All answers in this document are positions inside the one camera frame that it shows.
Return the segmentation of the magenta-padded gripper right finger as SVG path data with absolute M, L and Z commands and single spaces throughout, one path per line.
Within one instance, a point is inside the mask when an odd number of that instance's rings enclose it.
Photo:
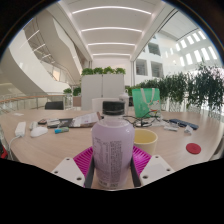
M 133 185 L 142 187 L 174 173 L 174 169 L 160 156 L 151 156 L 134 146 L 131 160 Z

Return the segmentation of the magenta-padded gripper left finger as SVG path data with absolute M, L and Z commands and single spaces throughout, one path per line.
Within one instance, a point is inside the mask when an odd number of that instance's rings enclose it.
M 90 188 L 94 176 L 93 149 L 85 149 L 74 158 L 64 158 L 52 174 L 84 188 Z

